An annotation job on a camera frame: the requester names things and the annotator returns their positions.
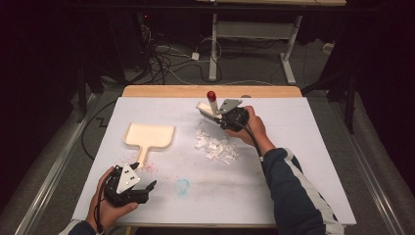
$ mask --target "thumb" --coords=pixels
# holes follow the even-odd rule
[[[225,129],[225,133],[232,137],[236,137],[237,135],[237,132],[230,130],[230,129]]]
[[[137,208],[138,208],[137,203],[130,203],[130,204],[127,204],[123,207],[117,208],[116,209],[117,217],[124,216],[124,215],[136,210]]]

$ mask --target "cable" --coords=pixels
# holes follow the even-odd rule
[[[253,49],[248,49],[246,51],[256,51],[256,50],[261,50],[261,49],[269,49],[278,41],[277,39],[267,39],[263,46],[256,46],[256,45],[252,45],[252,43],[262,43],[263,41],[253,41],[253,40],[242,41],[242,38],[236,38],[236,40],[234,41],[234,40],[231,40],[231,39],[226,38],[226,37],[219,37],[219,38],[227,40],[227,41],[231,41],[231,42],[234,42],[234,43],[238,43],[238,44],[241,44],[243,46],[254,47]]]
[[[170,66],[171,66],[171,67],[176,67],[176,66],[180,66],[180,65],[183,65],[183,64],[186,64],[186,63],[189,63],[189,62],[194,62],[194,60],[188,60],[188,61],[185,61],[185,62],[181,62],[181,63],[179,63],[179,64],[170,65]]]
[[[82,149],[83,149],[83,152],[85,152],[85,154],[92,160],[92,161],[94,161],[95,160],[95,158],[87,151],[87,149],[86,149],[86,147],[85,147],[85,143],[84,143],[84,136],[85,136],[85,132],[86,132],[86,129],[88,128],[88,126],[89,126],[89,124],[91,124],[91,122],[92,122],[92,120],[94,120],[95,119],[95,117],[100,113],[100,112],[102,112],[104,109],[106,109],[107,107],[109,107],[110,105],[112,105],[112,104],[115,104],[116,103],[116,100],[115,101],[111,101],[110,103],[108,103],[107,105],[105,105],[103,108],[101,108],[91,119],[89,119],[88,120],[88,122],[86,123],[86,125],[85,125],[85,128],[82,130],[82,133],[81,133],[81,136],[80,136],[80,143],[81,143],[81,145],[82,145]]]
[[[198,67],[200,69],[200,71],[201,71],[201,77],[204,77],[203,72],[202,72],[202,67],[200,67],[198,65],[187,65],[187,66],[181,67],[181,68],[179,68],[177,70],[171,70],[171,72],[177,72],[177,71],[183,70],[186,67],[191,67],[191,66]]]
[[[170,72],[171,72],[171,74],[173,74],[179,81],[181,81],[181,82],[183,82],[184,84],[187,84],[187,85],[197,85],[197,84],[193,84],[193,83],[190,83],[190,82],[187,82],[187,81],[184,81],[184,80],[182,80],[180,77],[178,77],[177,75],[176,75],[176,73],[174,73],[173,71],[171,71],[171,70],[169,70]]]
[[[251,136],[251,139],[253,140],[253,142],[254,142],[254,147],[256,148],[256,152],[258,153],[258,157],[259,158],[261,158],[262,157],[262,154],[261,154],[261,152],[260,152],[260,149],[259,149],[259,145],[258,145],[258,142],[256,141],[256,138],[255,138],[255,136],[253,135],[253,133],[250,131],[250,129],[248,129],[246,126],[244,126],[244,125],[242,125],[242,124],[240,124],[239,122],[237,122],[237,121],[233,121],[233,120],[230,120],[229,122],[231,122],[231,123],[234,123],[234,124],[237,124],[238,126],[240,126],[240,127],[242,127],[245,131],[247,131],[247,133]]]
[[[188,47],[188,48],[190,48],[192,50],[195,48],[194,46],[191,46],[191,45],[194,45],[195,44],[192,41],[189,41],[189,40],[186,40],[186,39],[183,39],[183,38],[174,36],[174,35],[170,35],[170,34],[167,34],[167,33],[157,33],[157,35],[158,36],[161,36],[161,37],[169,38],[173,42],[178,42],[181,45],[184,45],[184,46],[186,46],[186,47]]]
[[[169,56],[181,56],[181,57],[187,57],[187,58],[190,58],[190,56],[186,55],[184,52],[182,52],[182,51],[180,51],[180,50],[178,50],[178,49],[172,48],[172,47],[170,47],[170,46],[168,46],[168,47],[166,47],[166,46],[156,46],[156,48],[155,48],[155,49],[157,49],[158,47],[168,48],[168,50],[167,50],[166,52],[163,52],[162,54],[166,54],[166,53],[167,53],[167,52],[169,52],[170,50],[173,50],[173,51],[180,52],[180,54],[179,54],[179,55],[174,55],[174,54],[166,54],[166,55],[169,55]]]
[[[159,57],[155,57],[156,61],[159,63],[160,65],[160,71],[161,71],[161,79],[162,79],[162,84],[161,85],[165,85],[165,75],[164,75],[164,68],[163,68],[163,62],[161,61],[161,59]]]
[[[219,56],[216,58],[216,60],[217,59],[219,59],[220,58],[220,56],[222,55],[222,47],[220,46],[220,44],[219,44],[219,42],[218,41],[216,41],[216,40],[213,40],[212,38],[205,38],[204,40],[202,40],[200,43],[199,43],[199,46],[198,47],[196,47],[196,49],[195,49],[195,53],[198,53],[198,49],[199,49],[199,47],[202,45],[202,43],[204,43],[204,42],[206,42],[206,41],[213,41],[213,42],[215,42],[216,43],[216,45],[217,46],[219,46]]]
[[[233,41],[233,40],[230,40],[230,39],[228,39],[228,41],[231,41],[233,43],[238,44],[239,46],[242,47],[242,49],[241,49],[241,52],[237,56],[234,56],[234,57],[225,57],[225,59],[233,60],[233,59],[237,59],[237,58],[241,57],[242,55],[244,55],[244,53],[245,53],[245,45],[243,43],[237,43],[236,41]],[[238,50],[238,48],[231,48],[231,47],[226,48],[226,47],[223,47],[222,46],[222,50],[225,50],[225,49]]]
[[[144,51],[145,51],[145,50],[147,50],[147,48],[151,44],[150,41],[152,40],[152,32],[150,31],[150,29],[147,26],[145,26],[145,25],[141,25],[141,26],[143,26],[145,29],[147,29],[146,34],[145,34],[144,39],[143,39],[144,41],[146,41],[147,35],[149,35],[149,41],[147,42],[146,48],[144,48]]]
[[[97,230],[98,230],[98,233],[100,234],[104,232],[103,225],[101,224],[101,202],[105,200],[105,199],[101,199],[101,197],[103,195],[106,183],[110,179],[110,177],[112,177],[110,174],[107,175],[107,177],[105,177],[103,183],[101,184],[100,191],[98,194],[97,205],[95,206],[95,210],[94,210],[95,223],[97,224]]]
[[[280,70],[284,67],[284,65],[285,65],[287,62],[288,62],[288,61],[283,62],[283,63],[282,63],[282,65],[281,65],[281,66],[280,66],[277,70],[273,71],[273,72],[269,75],[269,80],[271,81],[271,83],[272,83],[272,75],[273,75],[275,72],[280,71]]]

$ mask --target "metal rail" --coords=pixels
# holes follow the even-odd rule
[[[98,103],[98,100],[99,96],[97,97],[97,95],[95,94],[92,94],[90,96],[88,103],[91,111],[94,110],[95,106]],[[30,208],[27,210],[27,213],[25,214],[21,224],[16,230],[15,235],[33,234],[33,231],[36,228],[37,223],[39,222],[43,212],[45,211],[46,206],[48,205],[49,200],[51,199],[56,187],[58,186],[59,180],[61,179],[61,176],[68,165],[73,145],[75,144],[82,130],[85,128],[87,121],[91,117],[91,113],[92,112],[87,112],[83,121],[77,125],[66,147],[57,156],[55,163],[49,170],[49,173],[43,181],[43,184],[40,187],[36,197],[31,203]]]
[[[376,178],[372,167],[366,160],[366,157],[363,154],[363,151],[360,149],[360,146],[354,137],[354,135],[348,132],[347,127],[343,122],[343,112],[338,103],[332,103],[332,110],[334,111],[336,117],[340,121],[340,125],[343,128],[347,139],[353,148],[354,156],[356,159],[357,166],[359,167],[360,172],[362,173],[363,179],[371,193],[373,200],[378,207],[379,213],[381,214],[385,225],[390,231],[391,235],[403,235],[405,234],[402,225],[396,217],[396,214],[391,206],[391,202],[386,195],[384,189]]]

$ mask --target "dark background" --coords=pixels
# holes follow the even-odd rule
[[[378,3],[382,1],[349,0],[347,7]],[[304,17],[298,43],[316,38],[336,40],[321,79],[344,68],[356,74],[356,89],[367,114],[415,193],[415,158],[411,152],[411,146],[415,146],[414,8],[410,0],[384,3],[375,17]],[[51,0],[2,1],[0,11],[3,210],[28,168],[72,111],[70,97],[77,89],[79,66],[84,65],[87,82],[94,92],[99,92],[98,71],[122,78],[123,64],[112,37],[115,15],[92,14],[86,20],[82,14],[64,11],[58,1]],[[187,17],[193,23],[172,14],[155,14],[150,24],[173,36],[190,38],[192,44],[209,31],[209,26],[205,16]],[[342,94],[345,79],[324,88],[338,89]]]

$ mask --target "striped sleeve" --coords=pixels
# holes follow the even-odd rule
[[[344,227],[302,174],[300,163],[290,150],[268,151],[262,168],[274,201],[279,234],[344,234]]]

